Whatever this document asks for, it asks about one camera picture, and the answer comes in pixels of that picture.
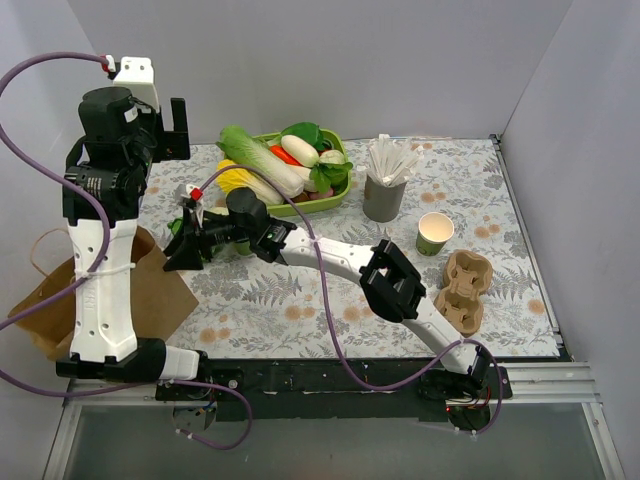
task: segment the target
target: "white wall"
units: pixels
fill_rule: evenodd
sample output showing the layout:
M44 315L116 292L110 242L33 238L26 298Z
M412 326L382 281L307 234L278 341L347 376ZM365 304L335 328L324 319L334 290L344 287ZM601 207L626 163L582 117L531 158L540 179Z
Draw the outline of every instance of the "white wall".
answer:
M565 339L640 476L640 0L576 0L504 135Z
M0 0L0 72L37 53L92 52L65 0ZM77 105L82 94L106 85L97 64L59 61L20 75L0 100L0 121L29 154L58 173L81 128ZM3 314L41 281L29 263L34 241L62 226L61 189L0 146L0 311ZM53 235L37 258L45 270L70 255L67 238ZM64 390L53 363L17 327L0 334L0 366L33 385ZM8 479L40 478L62 412L61 401L37 397L0 381L0 465Z
M311 120L344 138L502 132L571 0L69 0L98 52L152 57L195 142Z

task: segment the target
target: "green basket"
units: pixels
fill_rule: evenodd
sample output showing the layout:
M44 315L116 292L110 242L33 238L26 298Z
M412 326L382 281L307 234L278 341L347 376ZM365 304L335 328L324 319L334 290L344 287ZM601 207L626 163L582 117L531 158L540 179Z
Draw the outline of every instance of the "green basket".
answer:
M349 161L347 157L347 151L345 150L344 145L342 144L342 140L340 139L338 134L332 132L331 130L325 130L324 128L321 128L320 130L322 131L322 135L324 135L324 138L326 138L333 144L333 148L342 152L345 161ZM267 133L265 135L258 135L254 138L267 142L277 136L278 133ZM300 208L300 210L302 210L304 213L315 213L321 212L322 210L329 210L330 208L335 208L340 205L344 196L349 193L349 190L351 190L351 172L349 172L349 177L347 179L347 187L338 195L334 195L330 198L322 198L320 200L310 200L308 202L296 203L296 207ZM288 203L285 203L284 205L271 205L267 207L267 210L274 217L291 217L293 215L297 215L296 211Z

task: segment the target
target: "brown paper bag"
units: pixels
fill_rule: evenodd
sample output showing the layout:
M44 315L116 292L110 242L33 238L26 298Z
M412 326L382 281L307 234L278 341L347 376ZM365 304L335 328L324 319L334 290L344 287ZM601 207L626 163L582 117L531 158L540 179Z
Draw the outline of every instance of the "brown paper bag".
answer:
M138 227L131 252L131 261L136 264L131 271L131 316L138 337L167 340L198 305L178 272L162 270L166 260L149 232ZM9 316L59 292L69 285L73 275L71 258L16 305ZM57 360L69 353L75 316L75 295L67 295L16 325L29 332L47 358Z

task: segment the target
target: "tabletop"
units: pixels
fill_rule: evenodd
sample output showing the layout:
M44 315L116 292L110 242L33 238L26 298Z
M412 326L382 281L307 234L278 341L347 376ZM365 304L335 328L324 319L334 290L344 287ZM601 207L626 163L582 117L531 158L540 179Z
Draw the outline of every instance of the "tabletop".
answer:
M489 259L491 288L481 296L484 318L472 337L501 357L557 356L558 349L538 279L490 140L415 140L425 149L408 182L399 215L379 224L362 211L365 173L353 171L342 204L310 215L316 233L344 242L375 245L393 240L422 275L428 297L442 288L442 272L454 250ZM365 165L369 140L345 141L349 160ZM180 183L201 185L222 159L215 145L192 146L189 161L156 164L140 215L164 247L167 222L181 216L173 192ZM212 185L205 206L224 206ZM448 215L455 235L434 257L415 250L417 223L427 212ZM299 219L288 220L299 223ZM322 306L319 273L242 257L231 246L202 271L180 273L200 304L168 340L206 351L212 358L335 358ZM349 357L432 355L405 327L377 318L360 286L329 276L329 298L338 337Z

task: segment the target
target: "red pepper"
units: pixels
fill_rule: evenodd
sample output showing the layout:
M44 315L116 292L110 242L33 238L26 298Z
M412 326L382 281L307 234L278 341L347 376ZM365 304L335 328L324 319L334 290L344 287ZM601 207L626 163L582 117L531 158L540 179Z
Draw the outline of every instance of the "red pepper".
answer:
M282 160L287 165L294 165L296 167L302 167L303 165L298 162L295 158L287 153L287 151L282 148L280 145L274 145L273 147L269 147L271 153L273 153L276 157Z

